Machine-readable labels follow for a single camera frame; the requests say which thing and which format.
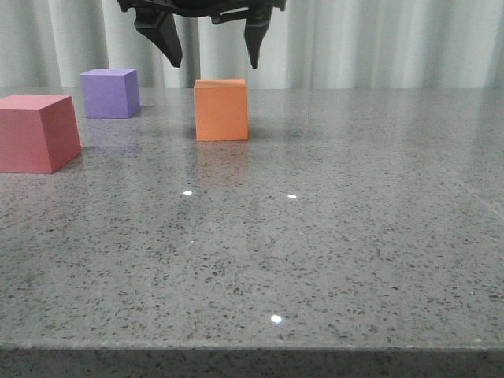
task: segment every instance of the cube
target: cube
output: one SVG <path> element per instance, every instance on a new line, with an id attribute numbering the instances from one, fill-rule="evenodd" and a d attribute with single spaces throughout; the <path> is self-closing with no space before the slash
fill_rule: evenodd
<path id="1" fill-rule="evenodd" d="M 195 116 L 198 141 L 247 140 L 249 117 L 245 80 L 196 80 Z"/>
<path id="2" fill-rule="evenodd" d="M 0 98 L 0 172 L 54 173 L 80 151 L 72 97 Z"/>
<path id="3" fill-rule="evenodd" d="M 129 118 L 140 110 L 134 69 L 92 69 L 80 74 L 87 118 Z"/>

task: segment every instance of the speckled stone surface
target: speckled stone surface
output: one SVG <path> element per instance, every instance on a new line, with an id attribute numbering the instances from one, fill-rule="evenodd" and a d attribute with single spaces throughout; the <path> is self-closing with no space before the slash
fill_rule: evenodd
<path id="1" fill-rule="evenodd" d="M 4 354 L 504 351 L 504 91 L 250 91 L 218 143 L 192 90 L 79 92 L 0 91 L 74 95 L 83 144 L 0 175 Z"/>

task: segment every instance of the granite table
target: granite table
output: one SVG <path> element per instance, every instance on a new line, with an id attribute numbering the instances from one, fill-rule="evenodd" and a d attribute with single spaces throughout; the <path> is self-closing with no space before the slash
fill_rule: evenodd
<path id="1" fill-rule="evenodd" d="M 0 376 L 504 376 L 504 91 L 192 90 L 0 174 Z"/>

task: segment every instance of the curtain fold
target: curtain fold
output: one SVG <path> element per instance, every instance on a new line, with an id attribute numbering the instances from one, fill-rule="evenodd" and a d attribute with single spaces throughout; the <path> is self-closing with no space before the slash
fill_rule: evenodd
<path id="1" fill-rule="evenodd" d="M 244 77 L 252 88 L 502 87 L 504 0 L 287 0 L 250 67 L 244 21 L 176 17 L 173 68 L 115 0 L 0 0 L 0 86 L 75 87 L 97 67 L 142 87 Z"/>

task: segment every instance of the pink cube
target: pink cube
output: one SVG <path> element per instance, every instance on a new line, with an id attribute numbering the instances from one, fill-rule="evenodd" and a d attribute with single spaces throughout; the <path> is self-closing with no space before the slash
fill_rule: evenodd
<path id="1" fill-rule="evenodd" d="M 80 151 L 71 96 L 0 98 L 0 172 L 54 173 Z"/>

